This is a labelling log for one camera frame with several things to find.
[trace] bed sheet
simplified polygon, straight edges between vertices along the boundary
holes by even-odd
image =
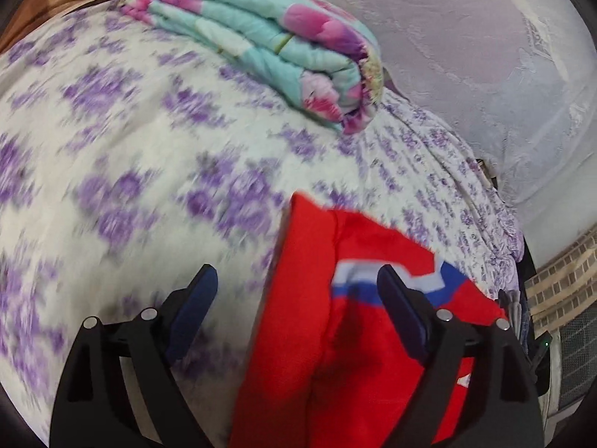
[[[398,89],[490,166],[523,230],[594,151],[597,53],[569,0],[328,1],[375,34]]]
[[[340,136],[213,51],[103,4],[0,58],[0,116],[0,382],[46,442],[81,321],[132,318],[211,263],[219,294],[173,371],[225,445],[296,190],[398,228],[492,298],[517,287],[520,231],[470,147],[390,91],[365,131]]]

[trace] folded blanket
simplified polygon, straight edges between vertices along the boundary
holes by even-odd
[[[377,41],[327,1],[123,0],[121,10],[212,47],[344,133],[375,115],[383,89]]]
[[[386,263],[462,321],[504,317],[469,278],[397,230],[295,194],[229,448],[383,446],[424,372],[377,294]],[[436,443],[454,434],[472,368],[462,360]]]

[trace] teal blanket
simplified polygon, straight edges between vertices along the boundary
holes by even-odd
[[[344,133],[363,130],[377,112],[377,41],[327,1],[123,0],[121,11],[212,47]]]

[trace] red cloth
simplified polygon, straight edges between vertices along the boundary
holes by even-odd
[[[435,255],[362,214],[295,194],[290,224],[235,408],[230,448],[379,448],[423,373],[383,306],[331,295],[342,260],[433,271]],[[490,325],[503,311],[466,277],[443,308]],[[464,360],[459,377],[471,372]],[[453,434],[456,385],[436,441]]]

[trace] white bed sheet with purple flowers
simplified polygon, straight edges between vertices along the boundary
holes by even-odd
[[[339,136],[104,4],[0,58],[0,116],[0,382],[45,441],[81,321],[132,318],[211,263],[219,294],[174,374],[224,446],[296,190],[398,228],[490,297],[516,287],[521,235],[471,149],[390,91],[365,131]]]

